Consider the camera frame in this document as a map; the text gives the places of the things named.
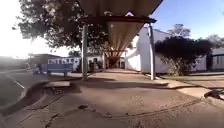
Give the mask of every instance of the white pillar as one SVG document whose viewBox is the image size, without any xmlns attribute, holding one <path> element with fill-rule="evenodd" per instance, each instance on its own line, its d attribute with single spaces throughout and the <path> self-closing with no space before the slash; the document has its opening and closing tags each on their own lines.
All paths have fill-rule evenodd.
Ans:
<svg viewBox="0 0 224 128">
<path fill-rule="evenodd" d="M 105 63 L 105 53 L 103 52 L 103 56 L 102 56 L 102 59 L 103 59 L 103 69 L 105 70 L 106 69 L 106 63 Z"/>
<path fill-rule="evenodd" d="M 87 52 L 87 31 L 88 27 L 87 25 L 83 26 L 82 30 L 82 80 L 85 81 L 87 79 L 87 58 L 86 58 L 86 52 Z"/>
<path fill-rule="evenodd" d="M 151 80 L 155 80 L 155 46 L 154 46 L 154 35 L 152 25 L 149 24 L 149 40 L 150 40 L 150 66 L 151 66 Z"/>
</svg>

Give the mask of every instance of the canopy roof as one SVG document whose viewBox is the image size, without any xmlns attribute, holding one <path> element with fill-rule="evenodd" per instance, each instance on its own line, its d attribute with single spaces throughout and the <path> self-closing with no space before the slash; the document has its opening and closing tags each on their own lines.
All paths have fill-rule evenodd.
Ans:
<svg viewBox="0 0 224 128">
<path fill-rule="evenodd" d="M 88 15 L 104 16 L 106 11 L 113 15 L 149 16 L 163 0 L 78 0 Z"/>
<path fill-rule="evenodd" d="M 133 38 L 147 22 L 154 23 L 156 20 L 148 19 L 163 0 L 78 0 L 84 12 L 95 23 L 106 21 L 108 23 L 109 42 L 111 50 L 121 51 L 113 52 L 108 56 L 121 56 L 123 50 L 132 42 Z M 109 12 L 112 18 L 102 18 L 105 13 Z M 128 12 L 131 12 L 135 18 L 125 17 Z"/>
</svg>

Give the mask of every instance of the building wall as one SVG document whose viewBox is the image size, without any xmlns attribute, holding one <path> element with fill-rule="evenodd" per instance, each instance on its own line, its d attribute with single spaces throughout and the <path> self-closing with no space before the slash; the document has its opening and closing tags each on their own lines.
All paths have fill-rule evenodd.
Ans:
<svg viewBox="0 0 224 128">
<path fill-rule="evenodd" d="M 170 34 L 154 30 L 154 42 L 164 40 Z M 136 48 L 129 50 L 125 57 L 126 69 L 141 71 L 145 73 L 151 72 L 150 68 L 150 41 L 148 36 L 148 29 L 142 28 L 139 32 L 139 39 Z M 165 73 L 168 71 L 169 66 L 164 64 L 160 57 L 155 57 L 156 73 Z"/>
</svg>

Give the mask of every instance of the concrete pavement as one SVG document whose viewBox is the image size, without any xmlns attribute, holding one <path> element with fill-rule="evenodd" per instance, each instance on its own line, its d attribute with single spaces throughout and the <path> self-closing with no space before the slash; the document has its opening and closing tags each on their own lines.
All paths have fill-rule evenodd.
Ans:
<svg viewBox="0 0 224 128">
<path fill-rule="evenodd" d="M 137 73 L 108 70 L 74 84 L 73 93 L 46 94 L 32 106 L 5 117 L 5 121 L 15 128 L 224 126 L 222 108 Z"/>
</svg>

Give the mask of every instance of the bush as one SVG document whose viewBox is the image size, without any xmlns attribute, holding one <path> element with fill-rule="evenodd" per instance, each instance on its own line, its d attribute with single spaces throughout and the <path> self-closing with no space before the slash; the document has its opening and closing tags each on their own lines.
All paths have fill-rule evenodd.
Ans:
<svg viewBox="0 0 224 128">
<path fill-rule="evenodd" d="M 193 40 L 180 36 L 169 37 L 155 44 L 155 51 L 161 60 L 173 69 L 169 74 L 187 75 L 196 66 L 196 59 L 211 54 L 212 43 L 208 40 Z"/>
</svg>

